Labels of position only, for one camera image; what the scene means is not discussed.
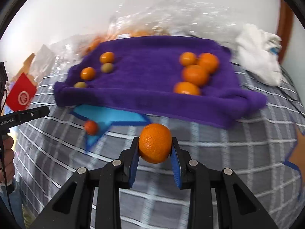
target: white towel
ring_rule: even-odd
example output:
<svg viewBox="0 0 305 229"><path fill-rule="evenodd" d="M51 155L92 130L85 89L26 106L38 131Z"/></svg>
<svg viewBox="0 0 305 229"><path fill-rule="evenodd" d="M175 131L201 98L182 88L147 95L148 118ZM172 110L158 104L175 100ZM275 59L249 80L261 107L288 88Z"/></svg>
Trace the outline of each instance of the white towel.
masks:
<svg viewBox="0 0 305 229"><path fill-rule="evenodd" d="M252 24L245 24L236 38L239 64L247 71L257 75L261 82L278 86L282 72L278 62L281 38L264 32Z"/></svg>

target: blue gripper pad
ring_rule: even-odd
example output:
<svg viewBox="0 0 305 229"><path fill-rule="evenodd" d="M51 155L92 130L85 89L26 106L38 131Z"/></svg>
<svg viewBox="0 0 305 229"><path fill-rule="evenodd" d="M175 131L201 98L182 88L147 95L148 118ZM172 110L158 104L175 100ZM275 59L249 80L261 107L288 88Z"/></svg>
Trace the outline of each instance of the blue gripper pad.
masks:
<svg viewBox="0 0 305 229"><path fill-rule="evenodd" d="M139 147L137 146L135 149L134 156L132 158L132 164L129 169L129 187L132 188L132 185L135 183L135 176L137 174L137 168L139 163Z"/></svg>
<svg viewBox="0 0 305 229"><path fill-rule="evenodd" d="M173 178L178 188L182 187L182 179L181 179L181 168L178 161L177 153L175 148L172 146L172 152L170 155L170 161L173 170Z"/></svg>

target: human hand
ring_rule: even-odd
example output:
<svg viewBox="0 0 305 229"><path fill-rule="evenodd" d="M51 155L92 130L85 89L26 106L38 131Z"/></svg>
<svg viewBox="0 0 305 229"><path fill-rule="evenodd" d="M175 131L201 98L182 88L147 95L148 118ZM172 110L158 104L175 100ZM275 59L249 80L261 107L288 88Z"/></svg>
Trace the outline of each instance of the human hand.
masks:
<svg viewBox="0 0 305 229"><path fill-rule="evenodd" d="M13 163L15 153L12 150L13 144L14 144L14 140L10 136L3 141L4 163L5 163L7 183L9 183L15 175L15 166L14 166L14 163ZM0 164L0 182L4 183L4 176L3 176L3 171L1 169L1 164Z"/></svg>

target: gray checkered fabric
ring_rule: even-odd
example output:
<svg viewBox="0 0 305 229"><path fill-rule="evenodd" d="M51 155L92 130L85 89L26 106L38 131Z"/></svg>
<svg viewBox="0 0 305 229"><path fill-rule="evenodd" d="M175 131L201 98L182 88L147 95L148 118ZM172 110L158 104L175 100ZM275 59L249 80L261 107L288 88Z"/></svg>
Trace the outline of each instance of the gray checkered fabric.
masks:
<svg viewBox="0 0 305 229"><path fill-rule="evenodd" d="M278 89L258 83L238 65L234 69L241 85L267 95L268 104L251 117L240 119L231 129L149 117L152 122L167 126L193 159L216 170L232 168L279 228L289 228L304 207L305 196L298 200L300 175L282 161L296 141L292 121L302 130L305 119ZM16 179L21 184L24 203L35 216L77 168L85 166L92 170L118 158L143 128L113 126L91 152L85 152L83 121L70 114L71 108L56 106L53 83L54 77L45 77L31 104L31 108L48 105L49 116L18 128ZM297 99L291 85L282 83L281 89ZM300 103L295 105L304 112ZM218 228L214 190L212 194L214 225ZM95 194L91 228L94 228L96 199ZM133 188L120 190L123 229L186 228L188 206L189 192L175 186L169 159L161 164L140 159Z"/></svg>

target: red package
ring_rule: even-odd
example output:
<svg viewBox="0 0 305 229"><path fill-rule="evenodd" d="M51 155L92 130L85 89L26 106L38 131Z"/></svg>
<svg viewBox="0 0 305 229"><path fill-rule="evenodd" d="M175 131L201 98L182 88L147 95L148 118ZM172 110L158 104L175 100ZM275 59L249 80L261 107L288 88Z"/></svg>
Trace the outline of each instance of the red package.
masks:
<svg viewBox="0 0 305 229"><path fill-rule="evenodd" d="M14 112L25 110L30 105L35 93L36 87L28 77L22 73L10 91L6 104Z"/></svg>

